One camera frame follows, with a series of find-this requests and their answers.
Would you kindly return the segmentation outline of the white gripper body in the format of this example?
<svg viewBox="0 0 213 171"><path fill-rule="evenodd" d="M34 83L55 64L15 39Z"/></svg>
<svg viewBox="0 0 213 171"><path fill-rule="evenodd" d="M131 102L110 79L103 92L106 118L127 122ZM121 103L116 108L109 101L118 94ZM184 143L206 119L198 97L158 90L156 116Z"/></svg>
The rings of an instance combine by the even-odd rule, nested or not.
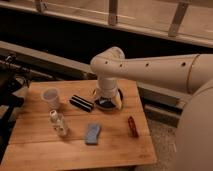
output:
<svg viewBox="0 0 213 171"><path fill-rule="evenodd" d="M96 88L99 89L101 97L113 98L118 92L117 79L113 77L99 77Z"/></svg>

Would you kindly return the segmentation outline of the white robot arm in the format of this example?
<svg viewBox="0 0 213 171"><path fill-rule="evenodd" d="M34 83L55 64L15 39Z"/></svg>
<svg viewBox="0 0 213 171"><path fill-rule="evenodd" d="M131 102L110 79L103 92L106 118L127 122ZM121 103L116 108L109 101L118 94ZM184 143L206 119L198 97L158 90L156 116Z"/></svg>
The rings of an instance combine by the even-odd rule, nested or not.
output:
<svg viewBox="0 0 213 171"><path fill-rule="evenodd" d="M98 76L98 92L105 96L117 89L111 78L189 94L169 171L213 171L213 54L127 59L120 48L112 47L93 57L90 67Z"/></svg>

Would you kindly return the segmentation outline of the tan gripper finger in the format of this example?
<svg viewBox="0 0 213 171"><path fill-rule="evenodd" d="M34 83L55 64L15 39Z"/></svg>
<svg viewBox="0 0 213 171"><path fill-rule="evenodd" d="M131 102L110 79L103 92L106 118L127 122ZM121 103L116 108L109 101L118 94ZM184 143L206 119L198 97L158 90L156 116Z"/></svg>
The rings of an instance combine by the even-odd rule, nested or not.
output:
<svg viewBox="0 0 213 171"><path fill-rule="evenodd" d="M101 98L101 94L98 88L95 88L93 91L93 101L94 103L99 103L99 100Z"/></svg>
<svg viewBox="0 0 213 171"><path fill-rule="evenodd" d="M116 96L114 97L115 106L117 109L122 108L122 100L119 91L117 92Z"/></svg>

